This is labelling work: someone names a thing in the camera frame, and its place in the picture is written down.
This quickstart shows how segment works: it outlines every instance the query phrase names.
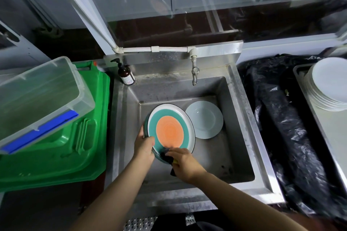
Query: forearm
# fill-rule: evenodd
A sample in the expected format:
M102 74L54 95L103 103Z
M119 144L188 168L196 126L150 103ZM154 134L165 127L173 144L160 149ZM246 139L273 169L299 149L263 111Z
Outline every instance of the forearm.
M210 173L197 178L194 184L219 210L243 230L307 231L279 211L228 185Z
M151 163L132 159L116 180L71 227L77 230L122 230L128 213Z

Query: orange plate center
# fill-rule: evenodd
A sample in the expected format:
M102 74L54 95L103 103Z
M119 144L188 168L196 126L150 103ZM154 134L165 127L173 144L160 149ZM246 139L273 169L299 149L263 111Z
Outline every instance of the orange plate center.
M157 123L156 133L159 142L166 148L180 147L184 133L182 125L172 116L163 116Z

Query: hand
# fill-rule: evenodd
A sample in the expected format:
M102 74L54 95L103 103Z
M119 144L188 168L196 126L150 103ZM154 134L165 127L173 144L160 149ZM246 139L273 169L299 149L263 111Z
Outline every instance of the hand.
M195 185L195 181L207 173L186 148L170 148L165 155L178 161L178 164L172 164L173 170L179 179L188 184Z
M143 124L135 140L134 144L134 156L133 159L140 159L142 162L153 163L154 154L152 153L152 146L155 144L153 136L144 138Z

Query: plastic container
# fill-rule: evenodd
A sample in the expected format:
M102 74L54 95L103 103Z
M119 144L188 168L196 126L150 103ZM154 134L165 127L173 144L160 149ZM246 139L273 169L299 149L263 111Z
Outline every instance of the plastic container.
M106 169L110 78L92 62L77 67L91 68L79 72L95 100L94 110L28 148L0 155L0 192L93 180Z
M59 57L0 84L0 153L35 143L95 107L67 57Z

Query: faucet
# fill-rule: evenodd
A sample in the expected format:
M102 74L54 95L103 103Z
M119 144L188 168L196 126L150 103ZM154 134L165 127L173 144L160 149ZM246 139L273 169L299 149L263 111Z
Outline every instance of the faucet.
M197 75L200 72L200 69L196 66L196 55L192 55L192 63L193 63L193 68L192 68L192 74L193 74L193 86L197 84Z

